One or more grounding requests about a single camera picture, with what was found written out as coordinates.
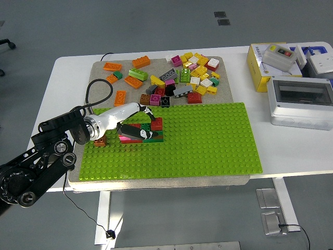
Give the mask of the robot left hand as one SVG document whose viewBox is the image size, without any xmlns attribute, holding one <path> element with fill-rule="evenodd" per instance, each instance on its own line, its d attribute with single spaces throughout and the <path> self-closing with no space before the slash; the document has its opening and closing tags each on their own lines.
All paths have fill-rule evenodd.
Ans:
<svg viewBox="0 0 333 250">
<path fill-rule="evenodd" d="M 138 112 L 144 112 L 147 114 L 151 121 L 155 121 L 151 109 L 148 106 L 141 105 L 139 103 L 128 103 L 113 109 L 110 109 L 101 115 L 87 116 L 86 122 L 90 122 L 92 131 L 90 132 L 91 140 L 100 139 L 107 130 L 116 129 L 119 135 L 131 139 L 146 140 L 157 137 L 157 132 L 151 132 L 144 129 L 140 129 L 128 124 L 122 124 L 127 118 L 134 116 Z"/>
</svg>

